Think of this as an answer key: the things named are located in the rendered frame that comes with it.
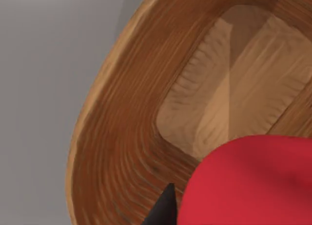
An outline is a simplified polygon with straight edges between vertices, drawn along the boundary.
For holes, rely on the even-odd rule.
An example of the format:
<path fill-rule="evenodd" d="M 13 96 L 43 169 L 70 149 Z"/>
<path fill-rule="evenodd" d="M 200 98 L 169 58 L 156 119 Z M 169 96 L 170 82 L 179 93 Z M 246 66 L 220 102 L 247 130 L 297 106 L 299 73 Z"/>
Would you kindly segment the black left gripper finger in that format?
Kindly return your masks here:
<path fill-rule="evenodd" d="M 141 225 L 176 225 L 176 192 L 169 183 Z"/>

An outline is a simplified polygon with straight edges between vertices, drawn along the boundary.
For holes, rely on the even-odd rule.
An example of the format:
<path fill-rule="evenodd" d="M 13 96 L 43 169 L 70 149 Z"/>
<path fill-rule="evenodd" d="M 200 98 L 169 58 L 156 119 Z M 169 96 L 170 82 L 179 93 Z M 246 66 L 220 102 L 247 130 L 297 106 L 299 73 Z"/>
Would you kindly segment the red apple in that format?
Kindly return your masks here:
<path fill-rule="evenodd" d="M 312 225 L 312 139 L 253 135 L 208 154 L 177 225 Z"/>

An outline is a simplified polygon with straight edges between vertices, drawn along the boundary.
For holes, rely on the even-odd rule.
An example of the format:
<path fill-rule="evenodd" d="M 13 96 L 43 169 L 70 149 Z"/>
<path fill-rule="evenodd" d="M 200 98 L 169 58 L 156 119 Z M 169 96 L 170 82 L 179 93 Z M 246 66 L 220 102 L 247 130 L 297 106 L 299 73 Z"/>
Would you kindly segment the wooden basket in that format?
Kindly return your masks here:
<path fill-rule="evenodd" d="M 218 147 L 312 139 L 312 0 L 144 0 L 74 128 L 72 225 L 141 225 Z"/>

